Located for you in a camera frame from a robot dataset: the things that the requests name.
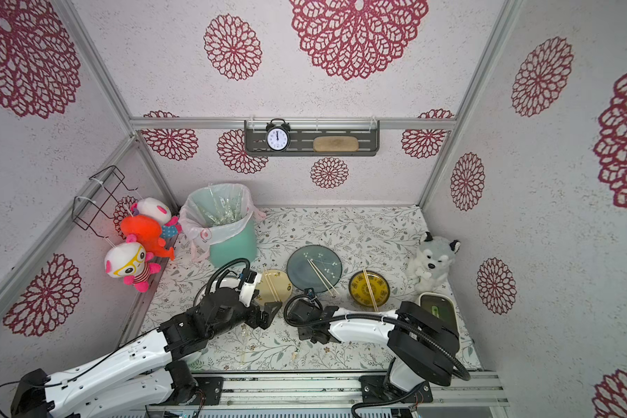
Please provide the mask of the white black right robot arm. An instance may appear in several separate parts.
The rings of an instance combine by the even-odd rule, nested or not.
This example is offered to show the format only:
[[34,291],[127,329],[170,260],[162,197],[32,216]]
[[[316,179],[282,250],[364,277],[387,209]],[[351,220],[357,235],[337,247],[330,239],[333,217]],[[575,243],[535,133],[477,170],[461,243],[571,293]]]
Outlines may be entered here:
[[317,298],[301,294],[285,305],[284,320],[298,330],[302,341],[323,345],[360,342],[392,353],[383,384],[369,387],[363,401],[351,407],[353,417],[359,417],[362,409],[416,401],[431,383],[448,387],[454,378],[471,380],[470,371],[456,357],[459,333],[414,302],[404,301],[396,310],[369,313],[325,308]]

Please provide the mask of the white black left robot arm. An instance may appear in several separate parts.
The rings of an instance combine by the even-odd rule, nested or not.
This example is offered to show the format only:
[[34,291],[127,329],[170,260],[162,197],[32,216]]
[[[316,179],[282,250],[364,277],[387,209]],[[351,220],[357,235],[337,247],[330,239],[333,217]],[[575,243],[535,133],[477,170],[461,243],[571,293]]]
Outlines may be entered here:
[[282,304],[259,304],[260,273],[244,258],[219,268],[193,306],[108,355],[46,374],[36,369],[16,381],[10,417],[109,417],[125,409],[182,403],[199,393],[189,369],[193,355],[234,327],[267,329]]

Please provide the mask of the small pale yellow plate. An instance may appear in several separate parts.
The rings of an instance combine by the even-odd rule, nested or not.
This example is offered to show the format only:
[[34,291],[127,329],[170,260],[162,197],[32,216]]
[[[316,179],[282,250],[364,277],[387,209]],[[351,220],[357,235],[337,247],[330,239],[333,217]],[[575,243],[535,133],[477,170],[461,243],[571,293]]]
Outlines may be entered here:
[[[277,269],[265,270],[270,273],[271,280],[273,281],[273,285],[278,292],[281,302],[287,301],[293,292],[293,285],[289,280],[287,273]],[[264,306],[266,302],[274,302],[274,298],[268,288],[268,284],[263,281],[263,273],[261,274],[261,282],[257,285],[256,290],[259,294],[256,296],[255,300],[261,306]]]

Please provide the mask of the dark green glass plate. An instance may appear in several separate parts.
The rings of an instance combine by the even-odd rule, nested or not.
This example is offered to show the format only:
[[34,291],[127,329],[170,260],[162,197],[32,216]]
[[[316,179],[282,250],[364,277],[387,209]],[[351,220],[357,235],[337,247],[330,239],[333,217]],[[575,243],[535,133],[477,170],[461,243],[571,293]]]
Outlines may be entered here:
[[341,279],[341,258],[330,248],[307,245],[297,249],[287,261],[286,273],[299,290],[314,294],[339,294],[336,285]]

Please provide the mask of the yellow black patterned plate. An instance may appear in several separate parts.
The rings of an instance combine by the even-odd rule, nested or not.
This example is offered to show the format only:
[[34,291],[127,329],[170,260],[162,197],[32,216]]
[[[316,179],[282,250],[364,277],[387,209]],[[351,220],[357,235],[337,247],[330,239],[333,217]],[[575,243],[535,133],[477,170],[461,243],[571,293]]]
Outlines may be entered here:
[[348,291],[356,303],[374,310],[385,305],[391,294],[388,281],[381,274],[366,269],[352,276]]

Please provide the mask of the green trash bin with bag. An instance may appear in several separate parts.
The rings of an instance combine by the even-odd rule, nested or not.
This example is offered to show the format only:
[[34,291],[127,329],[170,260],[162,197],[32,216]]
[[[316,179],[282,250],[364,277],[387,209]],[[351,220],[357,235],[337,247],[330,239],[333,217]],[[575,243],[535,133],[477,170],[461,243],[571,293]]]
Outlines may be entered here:
[[249,188],[238,183],[200,188],[179,212],[192,261],[209,261],[216,268],[235,259],[255,261],[255,227],[264,219],[266,214],[254,205]]

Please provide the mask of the white plush with yellow glasses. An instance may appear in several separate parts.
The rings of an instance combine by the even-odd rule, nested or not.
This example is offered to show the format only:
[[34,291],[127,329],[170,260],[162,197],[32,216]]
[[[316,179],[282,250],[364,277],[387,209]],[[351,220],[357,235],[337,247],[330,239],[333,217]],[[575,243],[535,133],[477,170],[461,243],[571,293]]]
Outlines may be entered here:
[[138,292],[149,290],[149,280],[159,273],[160,264],[153,262],[152,252],[148,252],[133,234],[126,241],[113,247],[104,257],[104,271],[113,278],[120,278],[125,285],[133,286]]

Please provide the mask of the red plush toy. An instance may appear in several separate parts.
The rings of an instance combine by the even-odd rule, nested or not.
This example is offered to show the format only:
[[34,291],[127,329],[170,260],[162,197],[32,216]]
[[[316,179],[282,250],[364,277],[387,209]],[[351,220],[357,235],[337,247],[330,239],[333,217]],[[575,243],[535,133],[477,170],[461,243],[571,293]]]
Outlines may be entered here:
[[175,260],[174,249],[165,247],[162,227],[155,219],[145,215],[128,216],[120,222],[119,228],[127,242],[137,241],[155,257]]

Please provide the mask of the grey husky plush toy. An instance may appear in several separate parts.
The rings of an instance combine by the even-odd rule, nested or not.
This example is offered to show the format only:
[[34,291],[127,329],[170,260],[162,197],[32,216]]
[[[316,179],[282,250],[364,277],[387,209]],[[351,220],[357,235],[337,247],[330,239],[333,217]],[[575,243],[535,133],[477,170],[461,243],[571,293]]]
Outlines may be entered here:
[[430,231],[425,232],[406,272],[409,280],[417,281],[417,292],[433,292],[448,281],[449,268],[461,246],[460,240],[449,240]]

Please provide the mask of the white green rectangular tray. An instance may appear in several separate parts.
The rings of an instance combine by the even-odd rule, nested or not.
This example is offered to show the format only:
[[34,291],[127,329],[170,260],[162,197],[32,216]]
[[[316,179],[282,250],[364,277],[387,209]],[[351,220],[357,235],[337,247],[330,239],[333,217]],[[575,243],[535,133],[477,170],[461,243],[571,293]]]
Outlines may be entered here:
[[448,328],[460,334],[456,304],[448,296],[434,292],[421,293],[418,297],[418,305],[444,322]]

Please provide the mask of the wooden brush on shelf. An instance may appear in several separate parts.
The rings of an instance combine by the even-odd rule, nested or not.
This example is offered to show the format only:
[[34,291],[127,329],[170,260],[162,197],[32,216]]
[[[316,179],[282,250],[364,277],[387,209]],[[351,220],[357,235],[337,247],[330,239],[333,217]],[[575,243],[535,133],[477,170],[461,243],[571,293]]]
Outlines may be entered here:
[[359,149],[359,140],[352,136],[320,136],[313,140],[316,153],[354,153]]

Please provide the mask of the black alarm clock on shelf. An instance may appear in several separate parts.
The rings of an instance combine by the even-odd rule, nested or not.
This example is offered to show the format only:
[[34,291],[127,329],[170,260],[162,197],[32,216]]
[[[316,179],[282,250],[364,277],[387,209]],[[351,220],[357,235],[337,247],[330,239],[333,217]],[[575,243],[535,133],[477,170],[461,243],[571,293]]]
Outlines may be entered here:
[[289,123],[283,118],[273,118],[266,124],[266,144],[273,152],[286,151],[290,145]]

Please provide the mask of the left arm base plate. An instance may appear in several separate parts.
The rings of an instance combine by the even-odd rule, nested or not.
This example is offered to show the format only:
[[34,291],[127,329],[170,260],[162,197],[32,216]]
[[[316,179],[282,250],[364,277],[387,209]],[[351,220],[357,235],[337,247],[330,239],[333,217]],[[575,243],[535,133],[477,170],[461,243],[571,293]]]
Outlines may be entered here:
[[181,381],[172,385],[173,392],[163,402],[155,406],[217,406],[223,391],[225,379],[219,376],[193,377],[195,382]]

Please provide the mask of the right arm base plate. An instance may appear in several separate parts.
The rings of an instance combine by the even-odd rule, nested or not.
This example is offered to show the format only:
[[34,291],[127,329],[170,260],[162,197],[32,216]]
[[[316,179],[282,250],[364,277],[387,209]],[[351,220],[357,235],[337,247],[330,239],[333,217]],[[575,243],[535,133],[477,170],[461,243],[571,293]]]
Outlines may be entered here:
[[400,398],[409,393],[409,389],[400,389],[388,381],[386,374],[364,374],[360,376],[362,402],[387,406],[395,403],[431,403],[434,400],[428,382],[414,392],[410,397]]

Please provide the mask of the grey wall shelf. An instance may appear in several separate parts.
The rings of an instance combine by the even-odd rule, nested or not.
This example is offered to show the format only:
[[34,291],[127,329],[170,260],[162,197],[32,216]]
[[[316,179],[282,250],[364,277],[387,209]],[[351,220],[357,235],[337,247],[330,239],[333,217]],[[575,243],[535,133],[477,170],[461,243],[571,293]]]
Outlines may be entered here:
[[[380,123],[372,120],[359,127],[338,125],[326,127],[319,123],[313,126],[290,124],[290,145],[286,151],[273,152],[266,144],[266,124],[246,120],[244,122],[244,149],[251,157],[373,157],[380,148]],[[316,153],[313,141],[320,136],[352,136],[360,143],[354,153]]]

